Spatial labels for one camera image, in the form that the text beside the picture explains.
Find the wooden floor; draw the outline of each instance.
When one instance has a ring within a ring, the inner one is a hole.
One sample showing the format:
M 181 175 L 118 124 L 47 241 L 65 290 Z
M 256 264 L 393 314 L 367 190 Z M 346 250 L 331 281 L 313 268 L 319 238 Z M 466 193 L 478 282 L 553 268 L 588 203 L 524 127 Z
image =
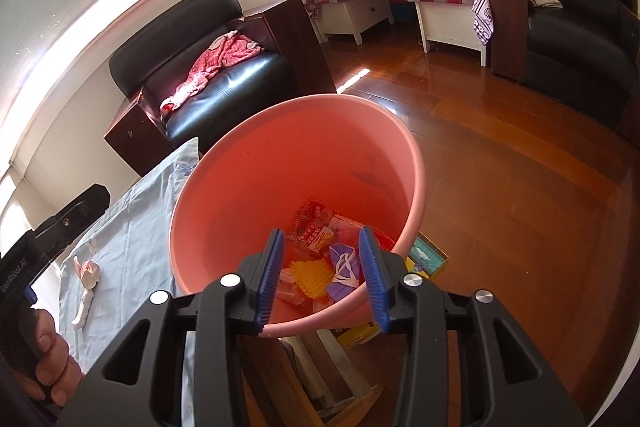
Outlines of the wooden floor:
M 622 368 L 640 317 L 640 153 L 596 121 L 495 77 L 479 53 L 424 55 L 412 24 L 386 22 L 364 44 L 323 45 L 337 86 L 401 118 L 428 175 L 421 230 L 449 256 L 447 291 L 492 290 L 529 333 L 586 419 Z M 362 425 L 388 426 L 399 339 L 351 356 L 386 391 Z M 450 425 L 455 425 L 455 393 Z

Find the white table leg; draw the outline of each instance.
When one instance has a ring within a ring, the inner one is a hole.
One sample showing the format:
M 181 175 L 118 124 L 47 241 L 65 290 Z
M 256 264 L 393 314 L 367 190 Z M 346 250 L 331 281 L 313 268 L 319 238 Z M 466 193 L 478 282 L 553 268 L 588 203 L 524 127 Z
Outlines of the white table leg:
M 320 42 L 320 44 L 325 44 L 326 42 L 329 42 L 329 39 L 327 38 L 327 36 L 324 33 L 322 33 L 320 28 L 318 28 L 318 24 L 316 23 L 314 18 L 310 17 L 309 20 L 311 21 L 311 25 L 314 29 L 314 32 L 316 33 L 316 38 L 318 38 L 318 42 Z
M 422 12 L 420 12 L 420 3 L 414 2 L 415 12 L 418 14 L 418 22 L 420 23 L 420 36 L 422 37 L 422 49 L 425 53 L 429 53 L 429 39 L 427 39 L 425 23 L 422 20 Z

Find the sunlight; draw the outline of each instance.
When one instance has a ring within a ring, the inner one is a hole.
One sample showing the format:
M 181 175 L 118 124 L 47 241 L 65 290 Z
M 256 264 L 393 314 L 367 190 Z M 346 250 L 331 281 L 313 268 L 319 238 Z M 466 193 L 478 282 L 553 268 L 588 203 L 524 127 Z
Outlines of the sunlight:
M 353 84 L 355 84 L 358 80 L 360 80 L 363 76 L 365 76 L 370 72 L 371 70 L 367 70 L 367 68 L 360 70 L 357 74 L 354 74 L 349 80 L 347 80 L 344 84 L 338 87 L 338 89 L 336 89 L 337 93 L 338 94 L 344 93 L 345 89 L 349 89 L 351 86 L 353 86 Z

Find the finger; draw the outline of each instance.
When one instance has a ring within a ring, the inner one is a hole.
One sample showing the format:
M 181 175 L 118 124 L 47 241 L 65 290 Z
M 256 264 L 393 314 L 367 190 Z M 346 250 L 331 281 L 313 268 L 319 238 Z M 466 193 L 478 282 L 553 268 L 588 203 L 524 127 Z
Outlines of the finger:
M 36 310 L 38 319 L 36 321 L 36 343 L 43 353 L 46 353 L 53 346 L 56 336 L 56 324 L 53 317 L 46 310 Z
M 42 385 L 53 385 L 66 367 L 69 345 L 60 335 L 55 335 L 53 346 L 44 354 L 36 366 L 36 377 Z
M 60 407 L 64 407 L 66 401 L 80 385 L 82 377 L 82 370 L 78 362 L 71 356 L 67 357 L 65 370 L 51 388 L 51 399 Z
M 11 374 L 29 398 L 33 398 L 34 400 L 38 401 L 44 400 L 44 391 L 36 382 L 31 380 L 31 378 L 23 375 L 22 373 L 19 373 L 14 369 L 11 369 Z

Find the light blue bed sheet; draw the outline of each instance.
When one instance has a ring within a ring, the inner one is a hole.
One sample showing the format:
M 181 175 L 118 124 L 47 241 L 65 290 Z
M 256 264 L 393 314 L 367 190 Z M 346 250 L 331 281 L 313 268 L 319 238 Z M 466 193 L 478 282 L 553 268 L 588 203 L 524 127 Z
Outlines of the light blue bed sheet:
M 178 195 L 197 163 L 198 140 L 194 138 L 111 206 L 62 264 L 60 334 L 85 373 L 151 293 L 162 289 L 180 295 L 169 262 L 169 227 Z M 82 295 L 75 255 L 80 263 L 91 259 L 100 266 L 94 301 L 79 331 L 71 326 Z M 193 340 L 191 333 L 182 392 L 184 426 L 193 425 Z

